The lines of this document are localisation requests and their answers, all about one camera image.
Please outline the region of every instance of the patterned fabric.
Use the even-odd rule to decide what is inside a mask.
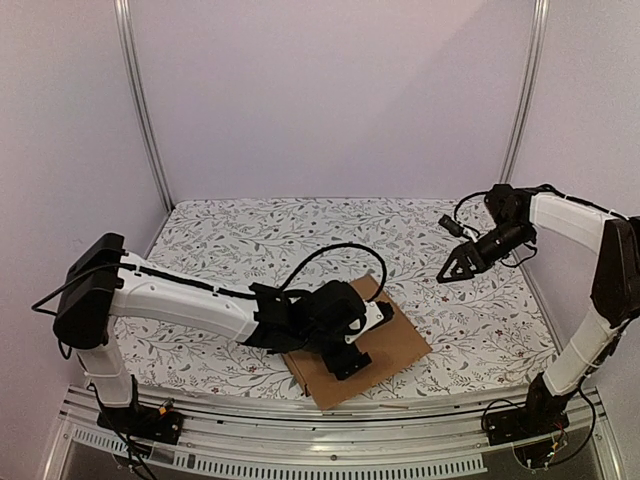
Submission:
[[[527,383],[555,354],[519,269],[496,266],[467,282],[435,276],[458,240],[437,225],[455,202],[401,199],[273,199],[180,203],[149,260],[227,285],[279,285],[321,246],[353,241],[386,259],[389,295],[433,352],[363,394],[372,400],[455,394]],[[461,218],[487,230],[471,203]],[[292,287],[317,288],[380,269],[359,250],[308,265]],[[282,358],[194,328],[122,318],[116,332],[127,368],[146,384],[183,391],[297,399]]]

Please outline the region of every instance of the robotic arm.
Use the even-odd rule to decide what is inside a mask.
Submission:
[[[495,185],[484,202],[496,227],[480,238],[446,215],[440,220],[452,235],[469,241],[451,252],[438,282],[468,280],[487,271],[516,247],[535,243],[535,227],[559,233],[598,256],[587,314],[558,359],[529,386],[524,409],[486,416],[483,428],[494,445],[550,433],[556,423],[568,426],[567,402],[640,315],[640,217],[607,212],[550,186]]]
[[[345,282],[330,281],[315,292],[255,283],[227,288],[153,266],[126,252],[123,242],[108,233],[69,269],[57,290],[62,295],[53,325],[59,341],[76,349],[95,386],[98,424],[121,434],[175,444],[182,417],[171,411],[170,401],[160,410],[138,403],[136,380],[124,367],[113,333],[117,316],[196,327],[273,353],[308,350],[320,354],[339,380],[371,363],[354,342],[393,316],[390,304],[375,296],[364,301]],[[335,247],[344,246],[372,252],[353,244]]]

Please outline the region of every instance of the metal pole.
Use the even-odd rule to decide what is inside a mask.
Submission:
[[[531,41],[529,43],[529,55],[525,68],[524,82],[520,92],[520,101],[516,118],[509,137],[509,145],[507,154],[500,171],[499,182],[508,183],[511,181],[513,170],[515,168],[518,151],[522,143],[524,129],[527,123],[527,116],[531,107],[531,99],[535,88],[536,77],[538,74],[538,66],[542,57],[542,47],[544,44],[544,33],[547,28],[547,14],[549,12],[549,0],[536,0],[535,10],[533,14],[533,25],[531,28]]]
[[[116,10],[116,20],[118,22],[118,31],[120,33],[120,44],[122,46],[122,55],[124,64],[129,78],[129,87],[131,88],[131,96],[136,109],[138,125],[142,134],[142,141],[147,152],[147,160],[153,174],[160,200],[167,213],[171,213],[175,204],[171,197],[167,177],[160,159],[160,152],[156,137],[153,133],[151,124],[151,116],[147,107],[147,101],[142,87],[142,77],[140,76],[140,65],[138,64],[138,55],[136,53],[135,42],[133,38],[133,26],[131,23],[131,12],[129,11],[129,0],[114,0]]]

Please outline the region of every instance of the white wall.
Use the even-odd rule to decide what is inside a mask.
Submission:
[[[172,193],[456,197],[498,176],[534,2],[138,0]]]
[[[514,183],[555,184],[640,214],[640,3],[551,2],[544,53]],[[543,234],[529,263],[563,341],[585,313],[595,258]],[[640,472],[640,322],[596,383],[624,455]]]
[[[29,306],[105,231],[143,251],[163,212],[112,2],[0,2],[0,105],[0,477],[23,480],[78,375]]]

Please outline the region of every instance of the cardboard sheet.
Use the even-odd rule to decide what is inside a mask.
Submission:
[[[370,275],[354,280],[351,285],[362,298],[369,298],[378,288]],[[337,380],[327,371],[320,355],[304,351],[284,355],[305,395],[311,395],[321,410],[355,397],[431,352],[426,340],[385,292],[377,300],[391,303],[393,319],[356,340],[360,351],[371,356],[372,363],[348,379]]]

